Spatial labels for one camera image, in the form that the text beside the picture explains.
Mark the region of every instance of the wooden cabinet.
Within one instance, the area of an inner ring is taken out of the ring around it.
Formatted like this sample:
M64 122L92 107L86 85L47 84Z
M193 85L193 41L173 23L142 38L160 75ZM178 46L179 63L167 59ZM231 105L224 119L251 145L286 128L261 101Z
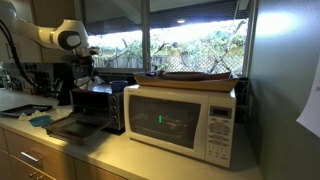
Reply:
M0 149L3 149L3 150L5 150L5 151L8 151L6 139L5 139L5 137L4 137L4 132L3 132L3 129L2 129L2 128L0 128Z
M0 179L13 180L9 154L0 149Z
M10 162L14 171L13 176L15 180L55 180L55 178L50 177L11 155Z
M34 23L31 0L11 0L17 11L17 17ZM26 37L11 33L20 62L41 62L40 46ZM0 62L14 63L10 47L0 33Z
M35 23L42 27L59 27L64 19L81 20L80 7L75 8L78 0L32 0ZM73 55L72 51L41 47L43 62L65 62L62 58Z
M75 180L74 158L4 130L10 155L56 179Z
M75 160L78 180L124 180L125 178L103 170L86 162Z

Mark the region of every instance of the white microwave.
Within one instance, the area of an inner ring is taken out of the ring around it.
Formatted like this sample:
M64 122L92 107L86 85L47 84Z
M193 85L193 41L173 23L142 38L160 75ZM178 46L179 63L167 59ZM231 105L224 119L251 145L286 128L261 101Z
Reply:
M125 128L131 139L224 167L230 166L235 111L234 90L124 89Z

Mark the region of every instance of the tray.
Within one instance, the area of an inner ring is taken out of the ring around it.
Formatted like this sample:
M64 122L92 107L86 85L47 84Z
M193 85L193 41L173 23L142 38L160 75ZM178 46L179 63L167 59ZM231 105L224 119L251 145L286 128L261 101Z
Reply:
M139 85L156 86L202 91L230 92L239 81L233 73L207 74L205 80L186 81L164 79L162 73L136 73L134 78Z
M36 110L43 112L52 109L52 106L50 105L39 105L39 104L27 104L24 106L0 111L0 115L2 116L8 116L8 117L20 117L22 113L25 113L26 115L31 115Z
M74 116L74 113L71 113L68 117L54 121L42 128L46 129L47 135L50 137L82 145L85 139L102 130L110 123L111 121L92 124L84 123L80 121L79 117Z

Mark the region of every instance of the kitchen counter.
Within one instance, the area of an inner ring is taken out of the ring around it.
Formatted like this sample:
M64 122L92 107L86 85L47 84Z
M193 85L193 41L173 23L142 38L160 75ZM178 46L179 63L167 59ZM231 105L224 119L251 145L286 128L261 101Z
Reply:
M57 107L54 99L4 89L0 89L0 101L0 110L25 104L53 105L48 113L54 119L61 112L71 112L70 106ZM15 118L0 116L0 127L128 179L263 179L242 125L235 126L229 169L130 140L125 133L100 131L78 145L49 137L45 129Z

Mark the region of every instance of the microwave window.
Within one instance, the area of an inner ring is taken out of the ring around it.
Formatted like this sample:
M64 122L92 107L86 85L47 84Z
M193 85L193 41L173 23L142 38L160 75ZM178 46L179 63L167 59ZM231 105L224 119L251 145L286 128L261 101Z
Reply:
M200 104L131 95L129 108L133 132L193 148Z

